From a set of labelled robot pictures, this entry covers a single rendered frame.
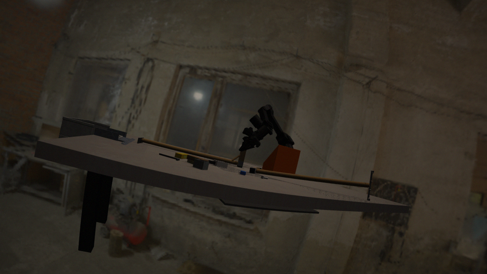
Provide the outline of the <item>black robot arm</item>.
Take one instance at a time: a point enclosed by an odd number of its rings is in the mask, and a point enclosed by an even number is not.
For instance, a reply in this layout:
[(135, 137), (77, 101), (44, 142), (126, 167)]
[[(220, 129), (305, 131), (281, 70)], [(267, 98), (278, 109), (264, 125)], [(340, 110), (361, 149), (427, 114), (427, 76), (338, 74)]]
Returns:
[[(279, 145), (293, 148), (294, 142), (287, 133), (283, 132), (279, 123), (274, 117), (274, 111), (271, 105), (266, 105), (258, 110), (260, 117), (256, 114), (250, 119), (250, 122), (255, 128), (257, 128), (265, 137), (268, 133), (272, 135), (272, 129), (274, 129), (277, 136), (275, 137)], [(254, 136), (256, 131), (253, 131), (252, 127), (245, 128), (242, 132), (244, 135)]]

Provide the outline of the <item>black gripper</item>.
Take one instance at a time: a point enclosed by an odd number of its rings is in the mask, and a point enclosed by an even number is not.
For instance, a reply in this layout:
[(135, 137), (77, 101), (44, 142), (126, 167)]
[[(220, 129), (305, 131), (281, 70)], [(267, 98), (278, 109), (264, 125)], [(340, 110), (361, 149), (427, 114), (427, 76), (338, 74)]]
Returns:
[(240, 147), (239, 151), (245, 151), (254, 148), (254, 145), (256, 145), (256, 147), (259, 147), (261, 145), (260, 140), (263, 139), (263, 134), (259, 130), (256, 130), (256, 134), (254, 136), (248, 137), (245, 136), (242, 138), (244, 142), (246, 142), (246, 144), (242, 148)]

